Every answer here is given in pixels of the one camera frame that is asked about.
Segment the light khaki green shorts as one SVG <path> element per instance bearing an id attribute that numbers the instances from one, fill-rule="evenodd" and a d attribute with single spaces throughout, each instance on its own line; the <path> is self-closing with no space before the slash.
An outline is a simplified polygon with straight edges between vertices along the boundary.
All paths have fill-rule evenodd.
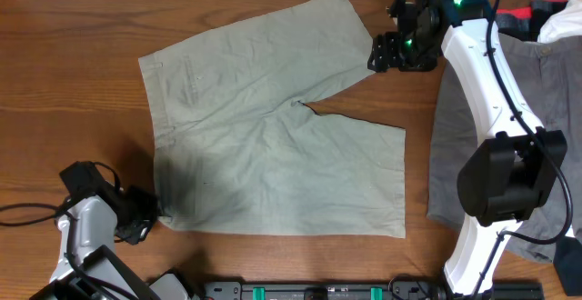
<path id="1" fill-rule="evenodd" d="M 404 237 L 405 131 L 311 108 L 369 76 L 371 47 L 349 0 L 311 0 L 143 56 L 161 222 Z"/>

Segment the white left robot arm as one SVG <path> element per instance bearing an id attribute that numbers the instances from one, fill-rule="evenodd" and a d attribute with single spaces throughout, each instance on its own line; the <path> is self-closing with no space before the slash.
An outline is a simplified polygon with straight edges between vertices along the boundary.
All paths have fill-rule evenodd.
<path id="1" fill-rule="evenodd" d="M 151 283 L 115 253 L 120 241 L 145 241 L 158 218 L 155 195 L 107 181 L 99 162 L 75 162 L 60 172 L 69 196 L 56 211 L 60 254 L 49 283 L 34 299 L 191 299 L 195 293 L 169 270 Z"/>

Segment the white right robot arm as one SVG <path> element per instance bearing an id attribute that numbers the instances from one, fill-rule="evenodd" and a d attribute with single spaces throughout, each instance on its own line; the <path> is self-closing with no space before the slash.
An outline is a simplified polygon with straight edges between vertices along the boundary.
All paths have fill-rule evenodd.
<path id="1" fill-rule="evenodd" d="M 547 130 L 522 95 L 499 43 L 497 0 L 394 0 L 397 29 L 378 35 L 367 65 L 427 72 L 444 57 L 454 69 L 477 131 L 477 150 L 457 176 L 465 218 L 433 299 L 533 299 L 535 286 L 495 285 L 508 240 L 564 184 L 567 140 Z"/>

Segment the black and red garment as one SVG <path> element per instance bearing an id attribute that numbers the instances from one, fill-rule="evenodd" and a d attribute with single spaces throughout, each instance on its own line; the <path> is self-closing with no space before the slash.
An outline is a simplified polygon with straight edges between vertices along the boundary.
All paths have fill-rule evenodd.
<path id="1" fill-rule="evenodd" d="M 567 0 L 531 0 L 526 7 L 498 9 L 498 32 L 521 41 L 536 41 L 543 24 L 566 6 Z"/>

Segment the dark grey shorts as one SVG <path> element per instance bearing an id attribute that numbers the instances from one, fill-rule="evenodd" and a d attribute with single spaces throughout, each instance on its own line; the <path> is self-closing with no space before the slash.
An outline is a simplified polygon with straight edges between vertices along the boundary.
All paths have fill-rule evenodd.
<path id="1" fill-rule="evenodd" d="M 500 43 L 522 95 L 548 130 L 567 140 L 561 165 L 573 201 L 572 229 L 581 236 L 581 39 L 540 44 L 502 35 Z M 466 97 L 451 66 L 440 84 L 429 157 L 429 219 L 458 230 L 464 211 L 457 174 L 477 149 L 477 133 Z"/>

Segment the white garment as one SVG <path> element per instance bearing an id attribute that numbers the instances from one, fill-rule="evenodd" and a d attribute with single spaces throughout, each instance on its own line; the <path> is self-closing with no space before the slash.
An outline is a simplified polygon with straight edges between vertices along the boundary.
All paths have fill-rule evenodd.
<path id="1" fill-rule="evenodd" d="M 581 0 L 568 0 L 566 7 L 542 25 L 537 42 L 549 44 L 562 38 L 582 35 Z"/>

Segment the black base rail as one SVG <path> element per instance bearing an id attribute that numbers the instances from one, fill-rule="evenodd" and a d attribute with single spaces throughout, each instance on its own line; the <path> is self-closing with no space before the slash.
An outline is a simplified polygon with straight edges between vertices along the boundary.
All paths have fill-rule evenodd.
<path id="1" fill-rule="evenodd" d="M 467 300 L 438 283 L 396 280 L 387 284 L 292 285 L 214 282 L 205 285 L 203 300 Z"/>

